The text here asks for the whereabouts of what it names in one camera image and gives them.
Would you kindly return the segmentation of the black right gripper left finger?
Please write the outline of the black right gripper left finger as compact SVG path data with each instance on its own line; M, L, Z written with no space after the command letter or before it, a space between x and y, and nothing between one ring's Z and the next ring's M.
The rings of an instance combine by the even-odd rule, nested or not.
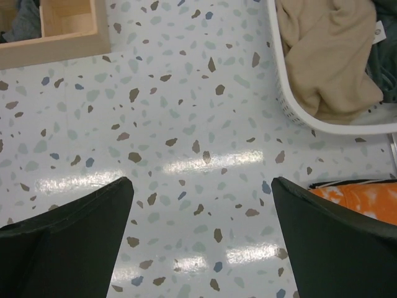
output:
M121 177L1 228L1 297L106 297L133 202Z

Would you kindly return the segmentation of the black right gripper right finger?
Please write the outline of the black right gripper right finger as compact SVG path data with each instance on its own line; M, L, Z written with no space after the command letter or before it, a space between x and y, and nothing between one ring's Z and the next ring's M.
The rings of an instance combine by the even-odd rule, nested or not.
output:
M396 296L396 225L282 177L271 187L301 297Z

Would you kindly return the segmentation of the beige t-shirt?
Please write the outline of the beige t-shirt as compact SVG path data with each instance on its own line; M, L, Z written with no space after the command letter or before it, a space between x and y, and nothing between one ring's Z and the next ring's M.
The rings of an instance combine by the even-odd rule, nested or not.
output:
M292 93L311 116L349 124L383 99L365 69L375 36L371 1L276 1Z

